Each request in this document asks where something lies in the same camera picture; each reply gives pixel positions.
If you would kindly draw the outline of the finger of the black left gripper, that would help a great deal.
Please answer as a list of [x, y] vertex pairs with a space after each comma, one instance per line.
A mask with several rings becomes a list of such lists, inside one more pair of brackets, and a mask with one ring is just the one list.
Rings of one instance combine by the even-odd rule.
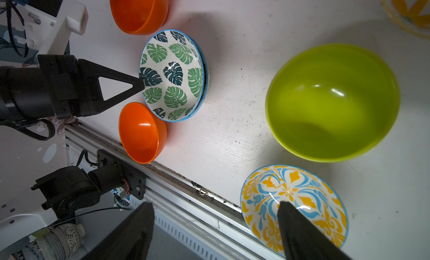
[[80, 59], [80, 112], [97, 115], [140, 93], [144, 81], [111, 68]]

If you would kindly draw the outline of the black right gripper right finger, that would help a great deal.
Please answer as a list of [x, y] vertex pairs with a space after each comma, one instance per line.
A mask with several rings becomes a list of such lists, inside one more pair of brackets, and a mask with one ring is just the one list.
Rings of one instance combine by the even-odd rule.
[[287, 260], [349, 260], [289, 202], [281, 202], [277, 218]]

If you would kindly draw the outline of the lime green plastic bowl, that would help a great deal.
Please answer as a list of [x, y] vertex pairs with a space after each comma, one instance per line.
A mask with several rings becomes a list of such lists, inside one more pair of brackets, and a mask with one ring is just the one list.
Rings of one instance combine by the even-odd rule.
[[325, 44], [274, 76], [265, 116], [278, 143], [299, 158], [342, 162], [376, 147], [392, 129], [400, 88], [390, 67], [351, 44]]

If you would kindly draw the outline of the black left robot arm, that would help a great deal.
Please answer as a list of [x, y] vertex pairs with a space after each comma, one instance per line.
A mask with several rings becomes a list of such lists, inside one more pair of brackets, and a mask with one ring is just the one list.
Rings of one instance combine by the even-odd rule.
[[[1, 67], [1, 125], [39, 141], [55, 134], [49, 117], [100, 114], [143, 91], [140, 79], [66, 55], [40, 55], [38, 68]], [[132, 87], [105, 100], [99, 78]]]

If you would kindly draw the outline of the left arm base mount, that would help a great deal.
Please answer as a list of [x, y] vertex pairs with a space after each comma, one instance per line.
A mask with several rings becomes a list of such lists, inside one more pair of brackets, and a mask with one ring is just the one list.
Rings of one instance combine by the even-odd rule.
[[97, 161], [95, 174], [102, 191], [122, 187], [129, 195], [143, 200], [147, 179], [143, 172], [105, 150], [97, 151]]

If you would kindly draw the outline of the near orange plastic bowl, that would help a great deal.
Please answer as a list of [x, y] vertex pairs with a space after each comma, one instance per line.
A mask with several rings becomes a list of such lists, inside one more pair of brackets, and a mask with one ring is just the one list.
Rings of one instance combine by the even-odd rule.
[[119, 136], [131, 159], [149, 164], [165, 147], [168, 129], [166, 122], [157, 118], [145, 105], [133, 102], [120, 113]]

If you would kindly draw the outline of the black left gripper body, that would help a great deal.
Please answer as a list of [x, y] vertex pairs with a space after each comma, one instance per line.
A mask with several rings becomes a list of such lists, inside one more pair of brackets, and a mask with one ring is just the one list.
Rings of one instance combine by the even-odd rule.
[[75, 56], [38, 55], [45, 85], [59, 119], [99, 114], [101, 100], [97, 64]]

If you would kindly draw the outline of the green leaf bowl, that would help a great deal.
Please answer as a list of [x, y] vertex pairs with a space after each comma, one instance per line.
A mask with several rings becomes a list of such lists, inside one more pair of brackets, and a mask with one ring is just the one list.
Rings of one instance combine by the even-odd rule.
[[165, 122], [190, 118], [203, 94], [203, 61], [191, 37], [179, 30], [163, 30], [146, 44], [139, 78], [150, 111]]
[[193, 38], [191, 38], [191, 40], [194, 43], [194, 45], [197, 47], [198, 52], [199, 52], [200, 56], [202, 57], [204, 76], [203, 76], [203, 94], [202, 94], [202, 97], [201, 97], [197, 107], [192, 111], [190, 117], [194, 116], [199, 111], [201, 106], [203, 105], [204, 100], [206, 99], [206, 96], [207, 96], [207, 91], [208, 91], [208, 87], [209, 87], [209, 79], [210, 79], [210, 74], [209, 74], [209, 70], [207, 67], [206, 57], [205, 57], [201, 47], [199, 46], [199, 44]]

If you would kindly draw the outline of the yellow flower ceramic bowl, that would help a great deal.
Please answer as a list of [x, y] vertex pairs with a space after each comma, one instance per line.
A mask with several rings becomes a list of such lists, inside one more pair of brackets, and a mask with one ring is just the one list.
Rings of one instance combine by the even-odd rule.
[[390, 20], [423, 39], [430, 38], [430, 0], [380, 0]]

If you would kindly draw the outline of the far orange plastic bowl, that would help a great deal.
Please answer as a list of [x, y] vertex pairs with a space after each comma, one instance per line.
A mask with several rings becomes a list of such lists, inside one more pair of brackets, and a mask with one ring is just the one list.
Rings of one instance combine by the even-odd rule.
[[110, 9], [121, 31], [131, 35], [149, 35], [165, 23], [169, 0], [110, 0]]

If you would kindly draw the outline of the orange plastic bowl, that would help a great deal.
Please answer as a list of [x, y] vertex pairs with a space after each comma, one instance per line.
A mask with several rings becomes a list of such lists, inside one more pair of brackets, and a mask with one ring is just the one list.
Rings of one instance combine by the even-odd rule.
[[149, 35], [165, 23], [169, 0], [110, 0], [110, 9], [121, 31], [131, 35]]
[[166, 122], [157, 118], [145, 105], [133, 102], [120, 113], [119, 136], [131, 159], [149, 164], [165, 147], [168, 129]]

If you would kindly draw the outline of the blue yellow patterned bowl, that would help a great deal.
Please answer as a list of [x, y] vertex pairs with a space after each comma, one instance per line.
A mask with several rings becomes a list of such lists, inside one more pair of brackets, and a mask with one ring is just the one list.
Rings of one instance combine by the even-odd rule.
[[341, 248], [349, 233], [347, 210], [338, 194], [318, 176], [290, 165], [269, 165], [251, 173], [240, 195], [242, 216], [260, 242], [283, 256], [277, 219], [281, 202], [289, 202]]

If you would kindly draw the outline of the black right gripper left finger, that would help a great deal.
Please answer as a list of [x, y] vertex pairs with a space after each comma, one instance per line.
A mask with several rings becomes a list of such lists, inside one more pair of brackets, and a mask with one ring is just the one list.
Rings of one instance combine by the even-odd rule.
[[118, 225], [85, 260], [145, 260], [155, 225], [153, 204], [144, 202]]

